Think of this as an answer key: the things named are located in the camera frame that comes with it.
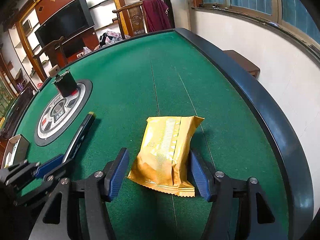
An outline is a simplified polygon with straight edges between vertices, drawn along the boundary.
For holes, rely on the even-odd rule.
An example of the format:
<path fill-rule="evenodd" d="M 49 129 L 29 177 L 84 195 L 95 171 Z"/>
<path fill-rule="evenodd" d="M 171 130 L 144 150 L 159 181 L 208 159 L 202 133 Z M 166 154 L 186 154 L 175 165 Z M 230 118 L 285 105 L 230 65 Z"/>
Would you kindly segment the yellow snack packet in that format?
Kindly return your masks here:
<path fill-rule="evenodd" d="M 129 180 L 159 192 L 195 197 L 195 187 L 187 180 L 187 162 L 191 138 L 203 120 L 199 116 L 149 117 Z"/>

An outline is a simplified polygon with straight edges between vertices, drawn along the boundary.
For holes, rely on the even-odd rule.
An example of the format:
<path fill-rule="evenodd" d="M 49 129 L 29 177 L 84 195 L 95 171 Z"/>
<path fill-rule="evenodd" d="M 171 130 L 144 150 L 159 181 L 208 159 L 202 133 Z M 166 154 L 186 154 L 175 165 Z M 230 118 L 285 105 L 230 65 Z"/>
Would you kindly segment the cardboard box tray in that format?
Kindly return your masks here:
<path fill-rule="evenodd" d="M 1 168 L 24 161 L 29 145 L 30 142 L 22 134 L 10 138 L 4 151 Z"/>

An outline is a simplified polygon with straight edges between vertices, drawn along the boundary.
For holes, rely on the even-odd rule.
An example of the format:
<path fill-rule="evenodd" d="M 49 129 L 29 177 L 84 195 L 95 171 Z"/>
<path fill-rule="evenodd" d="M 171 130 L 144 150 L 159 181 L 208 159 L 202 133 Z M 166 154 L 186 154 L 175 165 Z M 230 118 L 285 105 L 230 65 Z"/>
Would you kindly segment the round grey table console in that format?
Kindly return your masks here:
<path fill-rule="evenodd" d="M 78 80 L 77 89 L 64 98 L 57 94 L 42 112 L 34 133 L 37 146 L 46 146 L 56 140 L 74 121 L 91 96 L 92 81 Z"/>

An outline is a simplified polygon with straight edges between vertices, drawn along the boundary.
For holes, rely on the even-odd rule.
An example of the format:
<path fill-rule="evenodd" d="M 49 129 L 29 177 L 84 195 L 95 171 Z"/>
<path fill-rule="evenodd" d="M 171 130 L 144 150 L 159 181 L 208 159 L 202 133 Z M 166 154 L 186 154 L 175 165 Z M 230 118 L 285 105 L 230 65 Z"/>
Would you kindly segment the black jar with cork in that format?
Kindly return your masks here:
<path fill-rule="evenodd" d="M 53 84 L 63 98 L 70 96 L 77 89 L 77 83 L 69 70 L 60 74 L 60 67 L 56 64 L 49 71 L 50 77 L 54 77 Z"/>

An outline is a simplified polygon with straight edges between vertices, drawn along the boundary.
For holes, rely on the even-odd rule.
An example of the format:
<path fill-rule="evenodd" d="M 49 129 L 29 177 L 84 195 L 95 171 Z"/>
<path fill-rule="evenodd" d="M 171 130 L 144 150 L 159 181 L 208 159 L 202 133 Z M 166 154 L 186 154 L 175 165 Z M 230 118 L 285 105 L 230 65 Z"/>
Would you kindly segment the pile of clothes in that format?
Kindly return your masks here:
<path fill-rule="evenodd" d="M 99 37 L 99 46 L 100 48 L 102 48 L 104 46 L 109 46 L 111 44 L 122 41 L 123 39 L 131 38 L 131 36 L 129 35 L 124 35 L 124 37 L 125 38 L 122 37 L 121 33 L 107 31 Z"/>

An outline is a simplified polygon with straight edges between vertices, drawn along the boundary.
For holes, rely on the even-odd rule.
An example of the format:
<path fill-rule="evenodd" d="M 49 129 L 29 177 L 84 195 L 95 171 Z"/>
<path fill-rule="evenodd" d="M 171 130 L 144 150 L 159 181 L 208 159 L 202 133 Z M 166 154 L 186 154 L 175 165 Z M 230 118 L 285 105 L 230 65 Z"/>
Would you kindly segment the maroon cloth on chair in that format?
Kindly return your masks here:
<path fill-rule="evenodd" d="M 149 32 L 171 29 L 169 8 L 162 0 L 144 0 L 146 25 Z"/>

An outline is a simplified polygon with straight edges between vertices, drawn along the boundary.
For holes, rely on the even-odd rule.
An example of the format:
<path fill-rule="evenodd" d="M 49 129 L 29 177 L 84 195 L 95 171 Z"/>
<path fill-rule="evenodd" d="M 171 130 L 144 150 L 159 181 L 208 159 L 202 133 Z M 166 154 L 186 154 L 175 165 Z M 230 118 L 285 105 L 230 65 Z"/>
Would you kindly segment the wooden chair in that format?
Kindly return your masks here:
<path fill-rule="evenodd" d="M 127 36 L 135 37 L 135 36 L 145 35 L 148 33 L 148 29 L 145 25 L 146 20 L 145 20 L 143 9 L 144 9 L 143 2 L 138 1 L 138 2 L 125 5 L 120 9 L 116 9 L 112 11 L 117 15 L 120 34 L 123 40 L 125 40 Z M 127 24 L 126 21 L 124 21 L 128 34 L 125 34 L 123 24 L 121 22 L 121 14 L 125 15 L 124 11 L 127 11 L 127 15 L 129 18 L 129 24 Z"/>

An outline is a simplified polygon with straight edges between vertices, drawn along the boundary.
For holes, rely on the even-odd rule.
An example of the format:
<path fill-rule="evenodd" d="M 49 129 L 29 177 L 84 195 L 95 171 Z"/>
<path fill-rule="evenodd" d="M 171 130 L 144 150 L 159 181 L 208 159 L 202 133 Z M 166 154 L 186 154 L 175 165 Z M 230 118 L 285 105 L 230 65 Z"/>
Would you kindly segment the black television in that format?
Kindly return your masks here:
<path fill-rule="evenodd" d="M 73 0 L 41 24 L 35 35 L 44 47 L 61 36 L 69 39 L 93 26 L 86 0 Z"/>

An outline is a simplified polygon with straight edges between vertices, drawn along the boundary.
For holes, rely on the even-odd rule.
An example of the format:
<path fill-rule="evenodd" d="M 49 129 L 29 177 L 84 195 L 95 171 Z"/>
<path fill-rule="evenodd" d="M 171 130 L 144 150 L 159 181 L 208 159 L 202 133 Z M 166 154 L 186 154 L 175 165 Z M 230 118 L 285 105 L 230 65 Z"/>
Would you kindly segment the wooden stool by wall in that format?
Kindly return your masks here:
<path fill-rule="evenodd" d="M 231 57 L 235 62 L 237 62 L 244 70 L 246 70 L 249 74 L 251 74 L 256 79 L 260 74 L 260 68 L 256 66 L 254 63 L 249 61 L 247 58 L 239 54 L 234 50 L 224 50 L 225 54 Z"/>

